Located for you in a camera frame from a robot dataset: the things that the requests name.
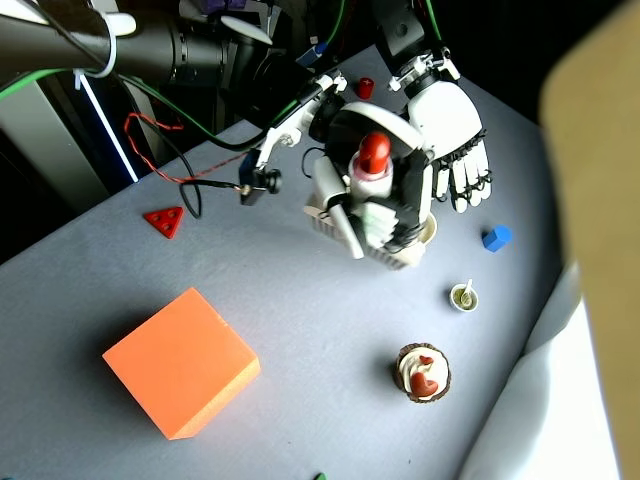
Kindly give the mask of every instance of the cupcake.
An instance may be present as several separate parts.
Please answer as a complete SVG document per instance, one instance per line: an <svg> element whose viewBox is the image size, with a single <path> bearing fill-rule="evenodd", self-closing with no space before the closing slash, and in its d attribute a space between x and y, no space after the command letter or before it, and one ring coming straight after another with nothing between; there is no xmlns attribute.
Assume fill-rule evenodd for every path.
<svg viewBox="0 0 640 480"><path fill-rule="evenodd" d="M449 361L429 343L412 343L400 350L396 361L395 381L411 401L434 402L449 391Z"/></svg>

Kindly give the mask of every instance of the red triangular block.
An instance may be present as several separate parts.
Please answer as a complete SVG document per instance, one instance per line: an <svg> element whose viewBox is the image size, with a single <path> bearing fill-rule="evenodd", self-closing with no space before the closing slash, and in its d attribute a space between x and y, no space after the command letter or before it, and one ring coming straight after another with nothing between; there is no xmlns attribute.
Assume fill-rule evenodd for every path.
<svg viewBox="0 0 640 480"><path fill-rule="evenodd" d="M171 207L143 215L144 219L165 237L171 239L178 231L184 211L182 207Z"/></svg>

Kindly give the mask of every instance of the blue block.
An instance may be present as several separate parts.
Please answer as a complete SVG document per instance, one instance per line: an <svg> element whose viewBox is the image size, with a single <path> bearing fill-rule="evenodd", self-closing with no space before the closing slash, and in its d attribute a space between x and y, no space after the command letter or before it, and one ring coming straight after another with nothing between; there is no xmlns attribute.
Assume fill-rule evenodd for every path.
<svg viewBox="0 0 640 480"><path fill-rule="evenodd" d="M484 244L484 248L495 253L509 243L512 238L513 234L509 228L504 225L498 225L482 237L482 243Z"/></svg>

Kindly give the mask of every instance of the dark background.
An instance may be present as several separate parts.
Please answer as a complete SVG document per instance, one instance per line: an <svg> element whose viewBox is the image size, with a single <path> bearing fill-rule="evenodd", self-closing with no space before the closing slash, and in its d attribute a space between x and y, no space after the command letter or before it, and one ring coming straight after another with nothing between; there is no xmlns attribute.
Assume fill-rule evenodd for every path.
<svg viewBox="0 0 640 480"><path fill-rule="evenodd" d="M47 2L71 2L85 4L85 0L41 0ZM290 50L300 54L309 47L309 35L317 33L326 39L333 28L339 9L339 0L276 0L292 19ZM444 42L453 54L460 72L532 121L538 120L538 101L544 79L553 65L595 25L601 22L620 0L432 0L436 18ZM156 9L178 14L178 0L119 0L121 10ZM330 49L321 59L320 67L330 67L348 58L374 42L374 23L370 14L369 0L346 0L346 8L340 30ZM594 59L603 65L606 59ZM69 82L51 79L41 82L47 91L56 88L56 82L69 90ZM98 87L98 95L109 98L108 105L116 117L126 115L126 97L117 91L117 86ZM191 91L171 92L177 103L193 98ZM72 111L67 115L71 122L74 114L85 118L80 105L82 98L57 96L52 100L56 108ZM213 98L213 92L200 92L202 98ZM198 115L196 106L187 111ZM120 119L114 121L119 125ZM100 151L100 145L87 144L90 135L79 134L79 144L87 158L100 169L104 159L92 152ZM204 141L198 133L186 132L174 139L187 150ZM126 186L126 177L109 179L111 193ZM71 218L73 212L56 193L47 186L29 162L17 151L11 140L0 131L0 202L5 206L5 221L2 225L0 263L36 242Z"/></svg>

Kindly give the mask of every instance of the white robotic hand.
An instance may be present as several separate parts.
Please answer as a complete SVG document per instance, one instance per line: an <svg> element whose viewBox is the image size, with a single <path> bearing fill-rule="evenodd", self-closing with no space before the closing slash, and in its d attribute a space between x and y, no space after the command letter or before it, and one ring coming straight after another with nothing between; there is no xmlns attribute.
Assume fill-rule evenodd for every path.
<svg viewBox="0 0 640 480"><path fill-rule="evenodd" d="M491 195L491 172L480 116L467 94L455 83L436 81L408 104L409 122L424 138L437 162L434 197L447 198L447 186L457 212L476 207Z"/></svg>

